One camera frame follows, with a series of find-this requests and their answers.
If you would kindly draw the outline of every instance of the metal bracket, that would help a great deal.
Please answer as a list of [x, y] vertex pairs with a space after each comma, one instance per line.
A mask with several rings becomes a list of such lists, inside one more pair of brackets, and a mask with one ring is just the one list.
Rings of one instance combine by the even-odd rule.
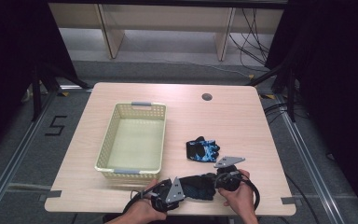
[[172, 186], [170, 188], [170, 191], [168, 192], [167, 198], [165, 199], [166, 203], [175, 203], [180, 202], [185, 198], [185, 194], [183, 193], [182, 185], [176, 177], [173, 180]]
[[230, 165], [234, 165], [238, 162], [245, 161], [244, 157], [223, 157], [220, 161], [218, 161], [214, 168], [225, 168]]

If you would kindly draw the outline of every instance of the wire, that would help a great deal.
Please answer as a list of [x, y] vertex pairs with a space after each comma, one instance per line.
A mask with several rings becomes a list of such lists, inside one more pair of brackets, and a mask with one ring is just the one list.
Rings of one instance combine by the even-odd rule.
[[309, 119], [310, 118], [310, 116], [302, 116], [302, 115], [299, 115], [299, 114], [297, 114], [297, 113], [295, 113], [295, 115], [297, 115], [298, 117], [300, 117], [300, 118], [302, 118], [302, 119]]
[[[253, 12], [254, 12], [254, 13], [253, 13], [253, 21], [252, 21], [252, 24], [251, 24], [251, 23], [249, 22], [248, 18], [246, 17], [246, 14], [245, 14], [244, 9], [242, 9], [243, 17], [245, 18], [246, 23], [248, 24], [248, 27], [249, 27], [249, 34], [246, 36], [246, 38], [245, 38], [243, 35], [242, 35], [242, 37], [245, 39], [245, 43], [247, 42], [247, 43], [249, 43], [249, 45], [251, 45], [251, 46], [253, 46], [254, 48], [260, 50], [261, 56], [263, 57], [263, 60], [264, 60], [264, 62], [263, 62], [263, 64], [264, 64], [265, 61], [266, 61], [266, 59], [267, 59], [266, 53], [269, 53], [269, 49], [268, 49], [266, 46], [264, 46], [263, 44], [261, 44], [261, 42], [260, 42], [260, 39], [259, 39], [259, 37], [258, 37], [258, 32], [257, 32], [257, 23], [256, 23], [256, 20], [255, 20], [255, 18], [256, 18], [256, 13], [257, 13], [257, 9], [254, 8], [254, 9], [253, 9]], [[256, 41], [258, 47], [255, 46], [255, 45], [253, 45], [252, 43], [250, 43], [250, 42], [248, 41], [248, 37], [249, 37], [250, 34], [252, 34], [252, 36], [254, 37], [254, 39], [255, 39], [255, 41]]]
[[281, 113], [279, 115], [277, 115], [273, 120], [271, 120], [268, 125], [270, 125], [273, 121], [275, 121], [275, 119], [277, 119], [280, 115], [282, 115], [285, 111], [280, 111]]
[[258, 61], [259, 63], [263, 64], [262, 61], [259, 61], [260, 59], [257, 58], [256, 56], [254, 56], [254, 54], [252, 54], [251, 52], [247, 51], [246, 49], [244, 49], [242, 46], [240, 46], [232, 37], [232, 35], [229, 35], [229, 37], [231, 38], [231, 40], [234, 42], [234, 44], [237, 46], [237, 48], [240, 50], [240, 61], [243, 67], [250, 69], [250, 70], [254, 70], [254, 71], [258, 71], [258, 72], [268, 72], [266, 70], [259, 70], [259, 69], [255, 69], [255, 68], [251, 68], [249, 66], [246, 66], [243, 61], [242, 61], [242, 53], [246, 53], [248, 56], [250, 56], [251, 58], [255, 59], [256, 61]]
[[[301, 105], [300, 102], [294, 102], [294, 104], [295, 105]], [[269, 106], [269, 107], [264, 109], [264, 113], [267, 114], [269, 111], [271, 111], [273, 109], [276, 109], [276, 108], [279, 108], [279, 107], [282, 107], [282, 106], [287, 106], [287, 103], [281, 103], [281, 104], [276, 104], [276, 105]]]
[[133, 44], [133, 46], [135, 46], [137, 49], [139, 49], [143, 55], [146, 57], [146, 58], [149, 58], [149, 59], [153, 59], [153, 60], [157, 60], [157, 61], [161, 61], [161, 62], [166, 62], [166, 63], [182, 63], [182, 64], [194, 64], [194, 65], [197, 65], [197, 66], [204, 66], [204, 67], [211, 67], [213, 69], [216, 69], [216, 70], [219, 70], [219, 71], [223, 71], [223, 72], [229, 72], [229, 73], [235, 73], [235, 74], [239, 74], [243, 77], [248, 77], [250, 78], [248, 75], [245, 75], [244, 73], [241, 73], [239, 71], [235, 71], [235, 70], [227, 70], [227, 69], [223, 69], [223, 68], [218, 68], [218, 67], [215, 67], [213, 65], [209, 65], [209, 64], [199, 64], [199, 63], [191, 63], [191, 62], [180, 62], [180, 61], [172, 61], [172, 60], [167, 60], [167, 59], [162, 59], [162, 58], [154, 58], [154, 57], [150, 57], [148, 55], [146, 55], [144, 53], [144, 51], [142, 50], [141, 47], [137, 46], [136, 44], [133, 43], [133, 41], [126, 35], [124, 34], [124, 36]]
[[255, 61], [257, 61], [258, 63], [261, 63], [261, 64], [264, 65], [264, 61], [262, 61], [261, 59], [257, 58], [257, 56], [255, 56], [253, 53], [249, 52], [248, 50], [246, 50], [246, 49], [244, 48], [244, 45], [246, 44], [246, 41], [245, 41], [245, 42], [242, 44], [242, 46], [241, 46], [239, 43], [237, 43], [237, 41], [234, 40], [234, 38], [232, 37], [232, 35], [229, 35], [229, 37], [231, 38], [232, 42], [234, 42], [234, 44], [237, 46], [237, 48], [238, 48], [241, 52], [247, 54], [249, 57], [253, 58], [253, 59], [254, 59]]
[[248, 178], [248, 179], [242, 179], [242, 178], [238, 178], [236, 176], [232, 176], [231, 178], [233, 179], [238, 179], [240, 181], [242, 181], [243, 183], [245, 183], [247, 186], [249, 186], [252, 191], [255, 194], [255, 210], [257, 209], [258, 205], [260, 204], [260, 192], [258, 191], [257, 187], [255, 186], [254, 183], [252, 183], [252, 181]]
[[72, 218], [71, 224], [74, 224], [77, 219], [77, 213], [75, 213], [74, 217]]
[[286, 224], [290, 224], [287, 220], [286, 220], [286, 218], [284, 218], [284, 217], [279, 217], [284, 223], [286, 223]]
[[296, 187], [296, 189], [298, 189], [298, 192], [300, 192], [301, 196], [303, 197], [305, 203], [307, 204], [308, 208], [310, 209], [310, 212], [313, 215], [313, 218], [315, 219], [315, 222], [317, 224], [319, 224], [319, 219], [316, 216], [315, 211], [313, 210], [312, 206], [310, 205], [310, 202], [308, 201], [307, 197], [305, 196], [304, 192], [300, 189], [300, 187], [295, 183], [295, 181], [286, 173], [284, 172], [284, 175], [290, 180], [290, 182], [292, 182], [292, 184]]
[[137, 194], [140, 193], [140, 191], [133, 189], [133, 190], [131, 191], [130, 200], [133, 198], [133, 192], [136, 192]]

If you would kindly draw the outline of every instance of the hand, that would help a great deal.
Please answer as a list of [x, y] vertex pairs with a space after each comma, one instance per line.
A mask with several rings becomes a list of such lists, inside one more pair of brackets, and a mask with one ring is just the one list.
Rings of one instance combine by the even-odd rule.
[[[153, 179], [146, 187], [150, 189], [158, 183], [157, 179]], [[166, 213], [156, 211], [149, 199], [141, 199], [134, 203], [130, 209], [121, 217], [117, 217], [114, 220], [107, 222], [106, 224], [146, 224], [151, 221], [165, 220]]]
[[[244, 179], [250, 177], [249, 172], [241, 169], [239, 169], [239, 171], [247, 176], [244, 176]], [[241, 182], [240, 186], [235, 191], [228, 191], [225, 189], [219, 189], [218, 191], [227, 200], [223, 205], [230, 206], [231, 209], [241, 217], [245, 224], [258, 223], [255, 216], [254, 194], [249, 186]]]

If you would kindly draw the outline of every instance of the aluminum rail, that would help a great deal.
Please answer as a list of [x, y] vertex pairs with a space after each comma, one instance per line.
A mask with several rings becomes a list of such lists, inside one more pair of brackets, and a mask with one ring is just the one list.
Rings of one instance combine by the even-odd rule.
[[25, 154], [28, 151], [29, 146], [34, 140], [35, 134], [42, 123], [48, 107], [53, 102], [55, 95], [57, 94], [56, 91], [52, 91], [48, 94], [47, 99], [42, 107], [42, 111], [40, 115], [36, 118], [36, 120], [31, 122], [30, 127], [28, 128], [26, 134], [22, 138], [19, 146], [16, 148], [16, 151], [13, 153], [7, 167], [5, 168], [4, 172], [0, 176], [0, 202], [5, 195], [5, 192], [10, 184], [10, 181], [13, 179], [14, 175], [16, 174], [17, 170], [19, 169]]
[[[283, 104], [284, 100], [281, 95], [276, 95], [279, 104]], [[310, 180], [312, 181], [313, 187], [315, 187], [316, 192], [319, 195], [319, 198], [322, 201], [322, 205], [326, 211], [327, 216], [329, 217], [331, 223], [343, 224], [345, 223], [344, 218], [339, 211], [336, 200], [328, 189], [327, 185], [324, 182], [324, 179], [319, 172], [318, 166], [310, 155], [310, 151], [305, 144], [300, 131], [298, 130], [296, 123], [292, 122], [287, 113], [283, 113], [283, 120], [286, 123], [287, 129], [295, 141], [296, 148], [302, 159], [305, 168], [310, 175]]]

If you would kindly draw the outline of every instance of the cable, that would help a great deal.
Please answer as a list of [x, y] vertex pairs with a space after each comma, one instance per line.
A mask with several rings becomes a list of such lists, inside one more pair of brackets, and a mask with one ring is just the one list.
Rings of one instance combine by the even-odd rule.
[[270, 121], [268, 123], [268, 125], [270, 125], [273, 121], [275, 121], [275, 119], [277, 119], [280, 115], [282, 115], [285, 111], [281, 111], [281, 113], [279, 115], [277, 115], [272, 121]]
[[231, 38], [232, 42], [234, 42], [234, 44], [237, 46], [237, 48], [238, 48], [241, 52], [247, 54], [249, 57], [253, 58], [253, 59], [254, 59], [255, 61], [257, 61], [258, 63], [261, 63], [261, 64], [264, 65], [264, 61], [262, 61], [261, 59], [257, 58], [257, 56], [255, 56], [253, 53], [249, 52], [248, 50], [246, 50], [246, 49], [244, 48], [244, 45], [246, 44], [246, 41], [245, 41], [245, 42], [242, 44], [242, 46], [241, 46], [240, 44], [238, 44], [238, 43], [234, 40], [234, 38], [232, 37], [232, 35], [229, 35], [229, 37]]
[[310, 205], [310, 202], [308, 201], [307, 197], [305, 196], [305, 194], [303, 193], [303, 191], [300, 189], [300, 187], [295, 183], [295, 181], [286, 173], [284, 172], [284, 175], [287, 177], [287, 179], [290, 180], [290, 182], [292, 182], [292, 184], [296, 187], [296, 189], [298, 190], [298, 192], [300, 192], [301, 196], [303, 197], [305, 203], [307, 204], [308, 208], [310, 209], [310, 212], [312, 213], [313, 215], [313, 218], [315, 219], [315, 222], [317, 224], [319, 224], [319, 219], [318, 217], [316, 216], [316, 213], [315, 211], [313, 210], [312, 206]]
[[232, 178], [242, 181], [243, 183], [245, 183], [247, 186], [249, 186], [252, 189], [252, 191], [255, 194], [255, 209], [257, 209], [258, 205], [260, 204], [260, 192], [258, 191], [258, 189], [255, 186], [255, 184], [252, 183], [252, 181], [249, 178], [247, 180], [242, 179], [242, 178], [238, 178], [236, 176], [232, 176]]
[[133, 198], [133, 192], [140, 193], [140, 191], [138, 191], [138, 190], [134, 190], [134, 189], [133, 189], [133, 190], [131, 191], [130, 200]]
[[138, 200], [143, 199], [146, 194], [148, 194], [149, 192], [152, 192], [154, 189], [156, 189], [156, 188], [158, 188], [158, 187], [160, 187], [162, 185], [167, 185], [169, 183], [171, 183], [170, 179], [162, 180], [159, 183], [157, 183], [155, 186], [151, 187], [150, 189], [142, 190], [142, 191], [138, 192], [134, 197], [132, 197], [132, 193], [135, 192], [136, 190], [133, 190], [131, 192], [130, 201], [124, 207], [123, 214], [125, 214], [134, 203], [138, 202]]
[[[260, 42], [260, 39], [259, 39], [259, 37], [258, 37], [258, 32], [257, 32], [257, 23], [256, 23], [256, 21], [255, 21], [257, 9], [254, 8], [254, 9], [253, 9], [253, 12], [254, 12], [254, 15], [253, 15], [253, 21], [252, 21], [252, 24], [251, 24], [251, 23], [249, 22], [248, 18], [246, 17], [246, 14], [245, 14], [244, 9], [242, 9], [243, 17], [245, 18], [246, 23], [248, 24], [248, 27], [249, 27], [249, 34], [248, 34], [248, 36], [245, 38], [245, 37], [242, 35], [242, 37], [244, 37], [245, 43], [248, 42], [249, 45], [251, 45], [251, 46], [253, 46], [254, 48], [260, 50], [261, 56], [263, 57], [263, 60], [264, 60], [264, 62], [263, 62], [263, 64], [264, 64], [265, 61], [266, 61], [266, 59], [267, 59], [267, 56], [266, 56], [265, 53], [269, 53], [269, 49], [268, 49], [266, 46], [264, 46], [263, 44], [261, 44], [261, 42]], [[252, 43], [250, 43], [250, 42], [248, 41], [248, 37], [249, 37], [250, 34], [252, 34], [252, 36], [254, 37], [254, 39], [255, 39], [255, 41], [256, 41], [258, 47], [255, 46], [255, 45], [253, 45]]]
[[[294, 102], [294, 104], [295, 105], [301, 105], [300, 102]], [[279, 108], [281, 106], [287, 106], [287, 103], [282, 103], [282, 104], [276, 104], [276, 105], [269, 106], [269, 107], [264, 109], [264, 113], [267, 114], [269, 111], [271, 111], [273, 109], [276, 109], [276, 108]]]
[[150, 57], [148, 55], [146, 55], [143, 51], [142, 51], [142, 48], [137, 46], [136, 44], [133, 43], [133, 41], [127, 36], [127, 35], [124, 35], [132, 44], [133, 46], [135, 46], [137, 49], [139, 49], [143, 55], [146, 57], [146, 58], [149, 58], [149, 59], [153, 59], [153, 60], [157, 60], [157, 61], [161, 61], [161, 62], [166, 62], [166, 63], [182, 63], [182, 64], [194, 64], [194, 65], [197, 65], [197, 66], [204, 66], [204, 67], [211, 67], [213, 69], [216, 69], [216, 70], [219, 70], [219, 71], [223, 71], [223, 72], [229, 72], [229, 73], [235, 73], [235, 74], [239, 74], [243, 77], [248, 77], [248, 75], [245, 75], [244, 73], [241, 73], [239, 71], [235, 71], [235, 70], [227, 70], [227, 69], [223, 69], [223, 68], [218, 68], [218, 67], [215, 67], [213, 65], [209, 65], [209, 64], [199, 64], [199, 63], [191, 63], [191, 62], [180, 62], [180, 61], [172, 61], [172, 60], [167, 60], [167, 59], [161, 59], [161, 58], [154, 58], [154, 57]]
[[71, 224], [74, 224], [77, 219], [77, 213], [75, 213], [74, 217], [72, 218]]
[[280, 220], [282, 220], [284, 223], [286, 223], [286, 224], [290, 224], [287, 220], [286, 220], [286, 218], [284, 218], [284, 217], [279, 217], [279, 219]]

